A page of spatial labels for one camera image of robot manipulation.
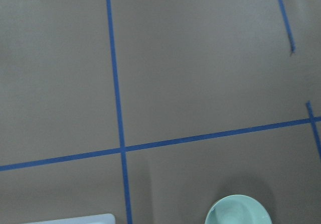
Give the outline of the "clear plastic storage box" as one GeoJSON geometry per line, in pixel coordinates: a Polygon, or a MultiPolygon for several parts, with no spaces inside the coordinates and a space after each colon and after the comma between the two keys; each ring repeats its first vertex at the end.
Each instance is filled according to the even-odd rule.
{"type": "Polygon", "coordinates": [[[90,216],[81,216],[73,218],[64,218],[56,220],[28,222],[28,224],[116,224],[116,219],[113,214],[98,214],[90,216]]]}

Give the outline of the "pale green bowl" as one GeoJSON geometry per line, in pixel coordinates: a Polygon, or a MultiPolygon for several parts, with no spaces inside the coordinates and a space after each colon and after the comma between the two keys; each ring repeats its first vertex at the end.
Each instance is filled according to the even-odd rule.
{"type": "Polygon", "coordinates": [[[235,194],[217,200],[209,209],[205,223],[272,223],[272,220],[259,201],[235,194]]]}

